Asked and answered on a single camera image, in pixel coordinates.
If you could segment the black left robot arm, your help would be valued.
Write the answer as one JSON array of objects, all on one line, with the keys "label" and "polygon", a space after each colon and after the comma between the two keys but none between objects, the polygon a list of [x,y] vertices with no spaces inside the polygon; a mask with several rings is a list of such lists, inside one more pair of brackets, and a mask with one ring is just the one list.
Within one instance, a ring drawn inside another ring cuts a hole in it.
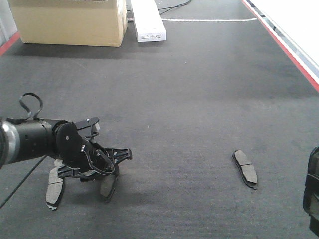
[{"label": "black left robot arm", "polygon": [[133,158],[128,148],[104,148],[94,140],[99,134],[98,117],[79,122],[48,120],[32,113],[22,99],[19,103],[27,117],[0,120],[1,166],[49,156],[62,161],[59,178],[93,181],[101,175],[119,175],[119,163]]}]

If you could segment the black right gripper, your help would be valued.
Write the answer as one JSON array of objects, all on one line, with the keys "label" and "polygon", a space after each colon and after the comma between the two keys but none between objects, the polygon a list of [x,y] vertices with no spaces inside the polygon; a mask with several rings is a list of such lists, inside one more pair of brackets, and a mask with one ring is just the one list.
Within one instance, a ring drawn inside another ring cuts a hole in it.
[{"label": "black right gripper", "polygon": [[310,216],[310,230],[319,236],[319,147],[315,147],[309,156],[303,209]]}]

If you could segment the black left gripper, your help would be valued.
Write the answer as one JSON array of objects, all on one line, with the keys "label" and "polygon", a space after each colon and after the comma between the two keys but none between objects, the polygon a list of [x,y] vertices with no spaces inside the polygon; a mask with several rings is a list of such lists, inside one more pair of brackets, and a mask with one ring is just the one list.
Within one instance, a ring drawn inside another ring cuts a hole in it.
[{"label": "black left gripper", "polygon": [[132,159],[129,148],[104,148],[94,137],[99,134],[99,118],[60,122],[54,129],[56,158],[62,160],[57,177],[94,181],[99,176],[119,175],[119,163]]}]

